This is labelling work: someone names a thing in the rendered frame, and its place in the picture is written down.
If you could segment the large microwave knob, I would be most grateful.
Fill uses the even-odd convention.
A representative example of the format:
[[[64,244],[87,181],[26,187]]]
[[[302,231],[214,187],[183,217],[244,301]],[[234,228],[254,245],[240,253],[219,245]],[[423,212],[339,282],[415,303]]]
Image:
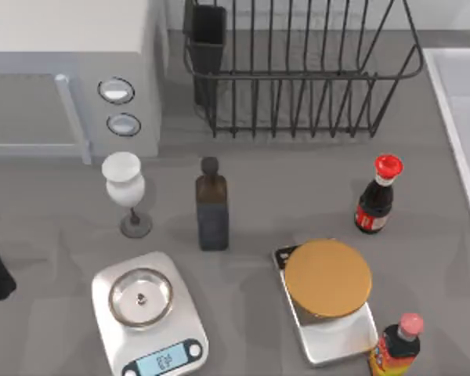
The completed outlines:
[[[97,92],[102,99],[114,105],[130,103],[135,96],[132,84],[119,77],[101,81],[97,86]]]

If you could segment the small microwave knob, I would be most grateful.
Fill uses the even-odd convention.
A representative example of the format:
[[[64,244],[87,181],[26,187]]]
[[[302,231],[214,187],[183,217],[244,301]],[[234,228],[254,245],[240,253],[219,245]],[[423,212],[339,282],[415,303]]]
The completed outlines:
[[[141,130],[140,120],[132,114],[114,114],[107,119],[107,128],[117,136],[133,137]]]

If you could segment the pale microwave oven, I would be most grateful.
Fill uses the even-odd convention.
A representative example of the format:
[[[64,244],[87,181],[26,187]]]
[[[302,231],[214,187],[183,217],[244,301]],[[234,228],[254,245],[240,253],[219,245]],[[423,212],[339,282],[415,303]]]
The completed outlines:
[[[169,59],[165,0],[0,0],[0,157],[79,157],[54,77],[70,91],[92,161],[118,151],[155,157]],[[97,86],[119,77],[130,103],[102,99]],[[109,116],[141,122],[133,137],[107,128]]]

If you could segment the dark bottle with red cap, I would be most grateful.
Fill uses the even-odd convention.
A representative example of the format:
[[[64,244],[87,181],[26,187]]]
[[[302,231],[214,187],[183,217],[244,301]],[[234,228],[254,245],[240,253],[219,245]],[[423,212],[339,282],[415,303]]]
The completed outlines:
[[[381,231],[389,219],[393,202],[392,184],[403,171],[403,162],[394,154],[381,154],[374,161],[375,176],[360,195],[354,221],[363,233]]]

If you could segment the dark utensil holder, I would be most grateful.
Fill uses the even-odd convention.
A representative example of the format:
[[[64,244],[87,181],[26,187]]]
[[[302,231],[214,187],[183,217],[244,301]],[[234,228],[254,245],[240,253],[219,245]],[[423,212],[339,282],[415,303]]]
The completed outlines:
[[[185,0],[183,33],[193,75],[194,101],[210,107],[217,93],[215,76],[226,45],[226,8]]]

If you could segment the white goblet cup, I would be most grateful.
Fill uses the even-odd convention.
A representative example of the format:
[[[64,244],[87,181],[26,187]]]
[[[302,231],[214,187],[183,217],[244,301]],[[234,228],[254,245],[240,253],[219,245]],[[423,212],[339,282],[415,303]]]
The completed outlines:
[[[101,167],[110,199],[128,210],[121,219],[120,230],[123,235],[132,239],[143,238],[152,229],[150,215],[137,210],[146,189],[141,167],[140,159],[127,151],[107,156]]]

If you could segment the white scale with gold plate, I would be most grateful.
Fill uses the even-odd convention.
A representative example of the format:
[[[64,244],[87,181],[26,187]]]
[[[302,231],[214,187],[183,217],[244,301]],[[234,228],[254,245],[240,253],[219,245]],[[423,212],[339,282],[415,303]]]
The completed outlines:
[[[322,238],[277,249],[272,259],[310,364],[321,367],[361,356],[378,344],[367,302],[372,272],[359,251]]]

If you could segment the dark bottle with pink cap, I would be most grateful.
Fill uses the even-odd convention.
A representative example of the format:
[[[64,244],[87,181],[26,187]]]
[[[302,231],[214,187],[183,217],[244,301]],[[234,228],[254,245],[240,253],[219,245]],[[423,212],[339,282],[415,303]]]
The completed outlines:
[[[397,324],[387,326],[368,357],[371,376],[404,376],[421,350],[423,329],[417,313],[404,313]]]

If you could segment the dark square glass bottle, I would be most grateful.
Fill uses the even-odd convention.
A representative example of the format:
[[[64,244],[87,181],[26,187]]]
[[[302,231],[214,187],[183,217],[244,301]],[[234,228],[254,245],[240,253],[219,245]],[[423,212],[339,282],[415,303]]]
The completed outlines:
[[[195,185],[199,246],[202,251],[225,251],[230,237],[227,181],[219,174],[216,157],[203,157],[201,171]]]

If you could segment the silver scale with round pan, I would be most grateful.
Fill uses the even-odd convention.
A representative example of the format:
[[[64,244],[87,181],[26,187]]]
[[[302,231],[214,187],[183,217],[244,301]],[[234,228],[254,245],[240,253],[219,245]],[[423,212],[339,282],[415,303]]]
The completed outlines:
[[[186,376],[206,363],[204,326],[185,281],[164,252],[101,270],[91,291],[112,376]]]

